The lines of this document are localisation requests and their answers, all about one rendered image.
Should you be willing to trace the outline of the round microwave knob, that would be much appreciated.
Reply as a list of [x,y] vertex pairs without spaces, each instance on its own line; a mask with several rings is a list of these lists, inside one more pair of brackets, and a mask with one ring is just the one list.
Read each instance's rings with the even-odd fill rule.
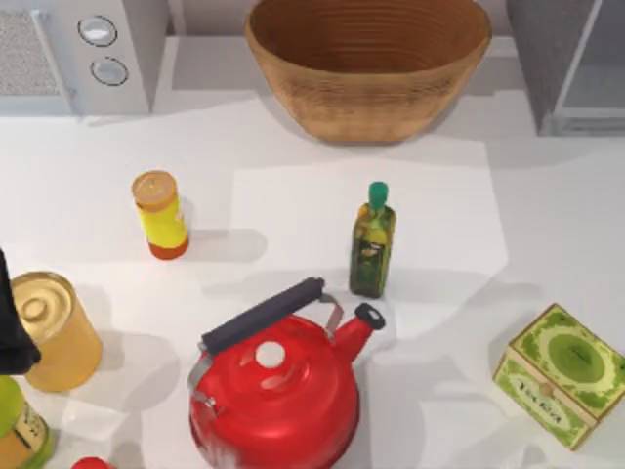
[[112,57],[105,57],[99,61],[92,62],[90,71],[94,79],[108,87],[121,86],[129,78],[129,71],[126,65]]
[[103,16],[92,16],[82,19],[77,24],[80,37],[89,45],[108,47],[117,39],[115,24]]

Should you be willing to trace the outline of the green bottle with label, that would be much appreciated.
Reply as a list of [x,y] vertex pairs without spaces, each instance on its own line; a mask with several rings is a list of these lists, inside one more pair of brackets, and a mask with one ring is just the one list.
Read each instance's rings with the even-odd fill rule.
[[53,449],[45,419],[13,377],[0,375],[0,469],[43,469]]

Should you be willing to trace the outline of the pale microwave oven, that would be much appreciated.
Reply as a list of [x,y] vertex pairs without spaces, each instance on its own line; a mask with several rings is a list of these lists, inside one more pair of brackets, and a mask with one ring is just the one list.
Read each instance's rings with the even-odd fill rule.
[[[108,47],[87,44],[77,24],[103,16],[117,28]],[[168,0],[0,0],[0,116],[150,113],[171,25]],[[121,86],[93,78],[105,57],[129,71]]]

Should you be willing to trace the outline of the brown woven basket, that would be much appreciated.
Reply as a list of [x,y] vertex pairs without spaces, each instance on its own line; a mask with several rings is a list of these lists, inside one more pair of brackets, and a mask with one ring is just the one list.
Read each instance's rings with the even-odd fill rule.
[[492,38],[476,0],[258,0],[245,38],[274,96],[328,143],[395,143],[452,105]]

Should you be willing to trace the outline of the red round object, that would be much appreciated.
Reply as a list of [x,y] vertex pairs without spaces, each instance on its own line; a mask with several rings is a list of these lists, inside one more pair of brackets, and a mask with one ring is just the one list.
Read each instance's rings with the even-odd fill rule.
[[86,456],[74,462],[70,469],[116,469],[116,467],[99,457]]

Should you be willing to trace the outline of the grey cabinet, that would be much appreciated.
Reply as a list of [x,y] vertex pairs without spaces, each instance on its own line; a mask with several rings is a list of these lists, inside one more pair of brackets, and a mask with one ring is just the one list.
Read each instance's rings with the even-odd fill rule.
[[507,0],[542,137],[625,138],[625,0]]

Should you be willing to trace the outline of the green and cream box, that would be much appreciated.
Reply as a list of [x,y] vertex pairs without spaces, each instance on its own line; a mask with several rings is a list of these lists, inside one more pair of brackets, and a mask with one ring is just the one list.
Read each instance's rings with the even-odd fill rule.
[[554,303],[509,342],[493,381],[575,451],[625,397],[625,357]]

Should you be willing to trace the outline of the gold tin can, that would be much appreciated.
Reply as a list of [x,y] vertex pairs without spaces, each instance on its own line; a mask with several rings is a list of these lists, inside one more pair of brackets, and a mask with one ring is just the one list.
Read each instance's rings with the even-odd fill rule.
[[21,325],[41,353],[41,360],[25,375],[45,393],[71,391],[97,371],[103,343],[90,323],[75,289],[52,272],[14,277],[11,288]]

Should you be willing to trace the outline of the red kettle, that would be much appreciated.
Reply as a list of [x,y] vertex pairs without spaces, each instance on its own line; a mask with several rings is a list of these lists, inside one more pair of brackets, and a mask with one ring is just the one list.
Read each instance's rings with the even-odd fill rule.
[[189,427],[212,469],[330,469],[360,417],[353,363],[382,314],[344,310],[308,277],[204,333]]

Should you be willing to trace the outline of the green oil bottle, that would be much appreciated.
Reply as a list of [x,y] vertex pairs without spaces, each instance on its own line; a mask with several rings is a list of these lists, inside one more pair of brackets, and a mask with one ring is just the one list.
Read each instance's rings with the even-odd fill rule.
[[354,222],[349,289],[355,295],[378,299],[384,294],[396,228],[388,195],[386,183],[371,183]]

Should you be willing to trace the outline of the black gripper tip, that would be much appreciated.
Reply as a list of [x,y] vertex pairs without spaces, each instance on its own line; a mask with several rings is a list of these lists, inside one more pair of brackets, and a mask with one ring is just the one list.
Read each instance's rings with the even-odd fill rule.
[[26,375],[40,361],[39,349],[21,325],[0,248],[0,375]]

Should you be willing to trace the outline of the yellow and orange can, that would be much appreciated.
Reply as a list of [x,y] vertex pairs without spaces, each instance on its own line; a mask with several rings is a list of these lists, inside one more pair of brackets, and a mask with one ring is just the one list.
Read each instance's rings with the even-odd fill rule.
[[150,170],[134,180],[131,192],[152,255],[160,260],[181,257],[189,238],[175,178],[163,170]]

